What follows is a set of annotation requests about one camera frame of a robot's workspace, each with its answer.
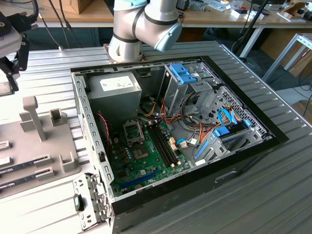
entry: black cable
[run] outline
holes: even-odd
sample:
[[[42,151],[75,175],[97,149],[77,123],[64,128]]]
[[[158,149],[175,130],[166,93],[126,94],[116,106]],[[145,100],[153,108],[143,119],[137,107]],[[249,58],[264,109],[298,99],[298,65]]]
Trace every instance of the black cable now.
[[[8,3],[15,3],[15,4],[26,4],[26,3],[32,2],[32,1],[18,2],[18,1],[9,1],[9,0],[1,0],[1,1],[8,2]]]
[[[47,29],[48,34],[50,35],[50,37],[51,37],[52,40],[54,41],[54,43],[55,43],[56,45],[58,45],[58,47],[63,48],[63,47],[55,40],[55,38],[52,36],[52,34],[51,34],[51,32],[50,32],[50,29],[49,29],[48,25],[46,24],[46,22],[45,22],[44,18],[42,17],[42,15],[40,15],[39,17],[42,19],[42,22],[43,22],[45,28]]]
[[[64,22],[65,22],[66,28],[68,29],[68,31],[70,32],[70,34],[72,35],[72,37],[74,38],[76,43],[79,45],[79,47],[82,48],[81,44],[79,43],[79,41],[75,37],[74,33],[72,32],[72,26],[70,25],[70,23],[67,21],[67,19],[65,17],[62,1],[58,0],[58,2],[59,2],[60,12],[62,13],[62,16],[63,16]]]
[[[95,28],[92,28],[93,29],[93,33],[94,33],[94,41],[95,41],[95,46],[97,46],[97,35],[96,35],[96,29]]]
[[[240,36],[240,37],[243,35],[243,33],[244,33],[244,31],[245,31],[245,27],[246,27],[246,24],[247,24],[247,22],[248,22],[248,19],[249,19],[250,13],[251,13],[251,11],[253,10],[254,0],[252,0],[250,3],[251,3],[251,5],[250,5],[250,10],[249,10],[249,13],[248,13],[248,16],[247,16],[246,22],[245,22],[245,24],[244,24],[244,27],[243,27],[243,29],[241,30],[240,34],[239,34],[239,36]]]
[[[34,8],[34,11],[33,13],[29,16],[29,18],[32,19],[32,22],[36,22],[37,21],[37,18],[39,16],[39,6],[38,6],[38,2],[37,0],[32,0],[32,4],[33,4],[33,8]]]
[[[241,45],[243,43],[245,43],[245,41],[249,38],[250,33],[253,30],[253,26],[255,24],[255,22],[257,21],[257,19],[259,18],[261,12],[263,11],[264,7],[266,6],[266,4],[268,3],[268,0],[263,0],[263,2],[261,3],[259,10],[257,11],[256,15],[254,16],[253,20],[251,21],[251,23],[249,24],[246,32],[243,35],[243,38],[235,45],[234,49],[233,49],[233,53],[237,54],[239,51],[239,48],[241,47]]]
[[[48,1],[49,1],[50,5],[51,5],[51,7],[52,7],[52,9],[53,9],[53,11],[54,11],[54,13],[55,13],[55,15],[57,16],[57,18],[58,18],[58,20],[59,20],[60,26],[62,27],[63,34],[64,34],[64,37],[65,37],[66,45],[67,45],[67,47],[70,49],[70,46],[69,46],[68,40],[67,40],[67,35],[66,35],[66,33],[65,33],[65,29],[64,29],[63,22],[62,22],[62,20],[60,19],[59,14],[58,14],[58,12],[56,11],[56,9],[55,9],[55,7],[54,7],[52,1],[51,1],[51,0],[48,0]]]
[[[233,45],[232,45],[232,47],[231,47],[231,51],[233,51],[233,47],[236,45],[236,43],[238,43],[238,42],[243,38],[242,35],[243,35],[244,31],[245,31],[245,27],[246,27],[246,25],[247,25],[247,22],[248,22],[250,13],[251,13],[251,11],[252,11],[252,9],[253,9],[254,0],[252,0],[250,3],[251,3],[251,6],[250,6],[249,14],[248,14],[247,19],[246,19],[245,24],[244,24],[244,27],[242,28],[242,30],[241,30],[240,33],[239,33],[239,38],[233,43]]]
[[[295,88],[293,88],[297,93],[299,93],[301,96],[305,97],[306,99],[309,99],[307,96],[303,95],[302,93],[300,93],[299,91],[297,91]]]
[[[311,96],[310,96],[310,98],[309,98],[309,100],[308,100],[308,102],[307,102],[306,109],[304,110],[304,113],[303,113],[303,117],[304,117],[304,115],[305,115],[306,112],[307,112],[307,109],[308,109],[309,102],[310,102],[311,98],[312,98],[312,94],[311,94]]]
[[[312,74],[312,72],[309,73],[309,74],[307,74],[307,76],[306,76],[305,78],[303,78],[303,80],[301,80],[301,77],[302,77],[302,74],[303,74],[304,70],[308,67],[308,65],[309,65],[309,63],[310,63],[311,61],[312,61],[312,59],[310,59],[310,61],[309,61],[309,62],[307,63],[307,65],[302,69],[302,71],[300,72],[300,75],[299,75],[299,83],[298,83],[298,85],[299,85],[300,88],[301,88],[302,90],[304,90],[304,91],[307,91],[307,90],[311,90],[311,89],[312,89],[312,85],[311,85],[310,83],[307,83],[307,85],[310,86],[309,89],[304,89],[304,88],[302,88],[302,86],[305,85],[305,84],[301,84],[302,81],[304,81],[306,78],[309,77],[309,75]]]
[[[277,81],[278,79],[282,78],[289,70],[299,66],[300,64],[302,64],[304,61],[306,61],[309,57],[311,57],[312,54],[310,54],[309,56],[307,56],[304,60],[302,60],[300,63],[295,63],[293,66],[291,66],[291,68],[289,68],[288,70],[286,70],[282,75],[280,75],[279,77],[275,78],[274,80],[271,80],[270,82],[268,82],[268,84],[272,84],[273,82]]]

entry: ram slot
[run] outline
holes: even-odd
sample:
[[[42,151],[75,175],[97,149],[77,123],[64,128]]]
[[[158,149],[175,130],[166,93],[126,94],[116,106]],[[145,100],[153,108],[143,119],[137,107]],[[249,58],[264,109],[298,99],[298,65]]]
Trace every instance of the ram slot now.
[[[158,128],[158,126],[149,126],[147,127],[148,133],[151,135],[151,138],[162,158],[162,160],[165,163],[166,167],[170,167],[171,164],[176,164],[177,159],[174,155],[174,153],[169,148],[169,145],[167,144],[166,139],[163,137],[161,130]]]

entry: motherboard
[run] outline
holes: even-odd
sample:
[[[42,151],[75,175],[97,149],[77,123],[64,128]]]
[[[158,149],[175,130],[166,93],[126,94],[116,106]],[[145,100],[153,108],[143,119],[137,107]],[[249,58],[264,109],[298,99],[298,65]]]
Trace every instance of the motherboard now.
[[[164,122],[128,122],[114,132],[109,161],[115,196],[126,194],[190,168]]]

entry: motherboard chip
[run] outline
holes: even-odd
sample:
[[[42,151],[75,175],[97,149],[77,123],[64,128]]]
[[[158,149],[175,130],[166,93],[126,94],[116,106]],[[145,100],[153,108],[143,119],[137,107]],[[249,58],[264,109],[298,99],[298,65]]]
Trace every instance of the motherboard chip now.
[[[131,147],[133,155],[135,156],[136,160],[148,157],[148,151],[144,144],[134,145]]]
[[[118,176],[118,178],[124,178],[124,177],[126,177],[127,176],[127,173],[125,172],[125,171],[121,171],[121,172],[118,172],[117,173],[117,176]]]

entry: table leg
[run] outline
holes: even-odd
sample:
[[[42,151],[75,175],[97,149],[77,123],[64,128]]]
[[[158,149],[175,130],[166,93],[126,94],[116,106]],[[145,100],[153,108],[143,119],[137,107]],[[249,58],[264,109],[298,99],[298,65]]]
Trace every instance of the table leg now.
[[[297,51],[297,53],[291,58],[291,60],[289,60],[289,62],[286,64],[286,66],[284,67],[284,69],[287,71],[290,67],[293,66],[294,62],[296,62],[299,58],[299,56],[301,56],[301,54],[303,53],[303,51],[306,49],[306,46],[303,45],[300,47],[300,49]]]
[[[247,56],[247,54],[249,53],[249,51],[252,49],[253,45],[255,44],[255,42],[257,41],[258,37],[260,36],[261,32],[262,32],[263,28],[256,28],[252,34],[252,36],[250,37],[249,41],[247,42],[245,48],[243,49],[242,53],[240,54],[240,58],[245,58]]]
[[[297,39],[298,39],[299,35],[296,34],[294,35],[294,37],[292,38],[292,40],[288,43],[288,45],[285,47],[285,49],[282,51],[282,53],[277,57],[277,59],[275,60],[275,62],[272,64],[272,66],[268,69],[268,71],[266,72],[266,74],[263,76],[263,80],[267,81],[270,76],[273,74],[273,72],[276,70],[276,68],[280,65],[280,63],[284,60],[285,56],[287,55],[287,53],[293,48],[293,46],[296,44]]]

